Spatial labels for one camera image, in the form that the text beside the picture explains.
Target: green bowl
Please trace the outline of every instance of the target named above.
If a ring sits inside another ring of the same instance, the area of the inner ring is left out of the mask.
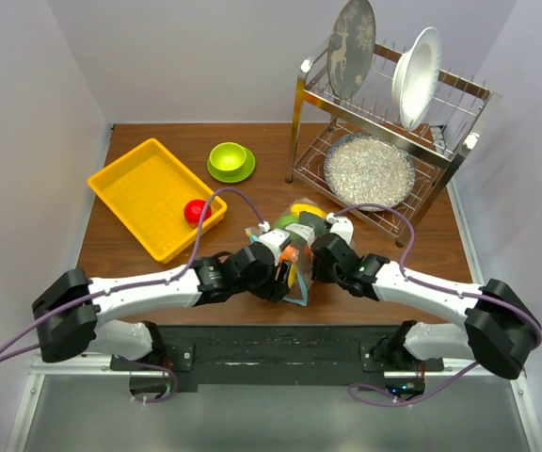
[[[246,151],[237,143],[220,143],[214,146],[208,160],[218,172],[233,176],[246,163]]]

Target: wooden table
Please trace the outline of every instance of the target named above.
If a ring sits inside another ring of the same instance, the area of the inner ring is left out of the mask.
[[[320,131],[319,124],[303,124],[302,142],[310,143]],[[187,167],[215,190],[223,185],[206,169],[210,150],[219,142],[236,141],[247,146],[257,158],[254,174],[237,186],[244,190],[270,222],[294,200],[307,197],[328,212],[338,206],[311,188],[294,181],[284,182],[289,124],[123,124],[112,135],[106,164],[133,149],[147,138],[159,139]],[[247,243],[244,228],[257,224],[246,203],[237,196],[223,197],[228,203],[225,218],[202,240],[199,255],[221,250],[236,251]],[[394,239],[354,219],[355,245],[359,254],[373,252],[397,259],[402,250]],[[470,282],[470,273],[455,224],[453,209],[444,192],[422,221],[407,266],[432,275]],[[187,253],[166,266],[155,262],[99,200],[93,204],[78,265],[88,276],[123,277],[161,271],[185,263]],[[398,324],[415,319],[438,321],[435,317],[397,303],[378,303],[351,297],[335,284],[316,283],[309,306],[283,302],[273,304],[240,294],[226,303],[193,309],[170,308],[129,317],[129,321],[150,320],[158,324]]]

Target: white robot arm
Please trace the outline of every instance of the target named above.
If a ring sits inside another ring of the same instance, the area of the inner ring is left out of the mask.
[[[357,297],[402,303],[450,322],[406,322],[396,337],[382,345],[384,358],[396,364],[431,358],[475,359],[501,377],[518,376],[536,344],[534,329],[511,312],[485,306],[473,297],[488,293],[527,311],[506,284],[491,280],[481,287],[450,282],[413,270],[404,272],[397,263],[381,256],[359,257],[350,247],[353,225],[347,218],[330,214],[320,234],[314,234],[314,229],[302,224],[291,231],[272,230],[224,260],[220,256],[198,259],[187,270],[180,266],[130,278],[91,280],[81,270],[67,272],[33,304],[35,318],[71,295],[99,296],[39,326],[43,360],[63,361],[91,351],[136,361],[155,351],[152,324],[129,324],[119,318],[167,307],[222,302],[244,291],[280,301],[289,291],[289,268],[279,256],[290,244],[290,233],[296,233],[309,242],[313,237],[314,280],[337,283]],[[179,273],[182,276],[173,280]],[[414,279],[451,289],[451,294],[418,285]]]

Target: black base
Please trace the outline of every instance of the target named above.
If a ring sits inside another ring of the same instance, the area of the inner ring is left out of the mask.
[[[89,293],[89,281],[83,269],[62,274],[32,304],[35,320],[63,304]],[[46,363],[59,363],[84,352],[95,339],[99,306],[86,301],[80,306],[54,315],[37,327],[41,357]]]
[[[538,323],[518,295],[505,282],[491,279],[482,293],[517,307]],[[466,311],[466,332],[474,358],[482,367],[503,379],[517,379],[537,337],[530,323],[501,306],[478,301]]]
[[[384,372],[396,368],[370,362],[367,352],[400,326],[163,326],[159,327],[180,391],[199,384],[325,385],[353,382],[386,387]],[[111,370],[137,370],[113,358]],[[444,368],[426,362],[426,371]],[[135,384],[142,384],[135,379]]]

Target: plastic tray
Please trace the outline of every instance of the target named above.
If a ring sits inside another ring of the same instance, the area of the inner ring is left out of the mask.
[[[156,261],[167,263],[196,240],[183,217],[194,199],[211,190],[157,139],[150,138],[93,174],[88,184]],[[203,231],[223,219],[227,204],[216,197]]]

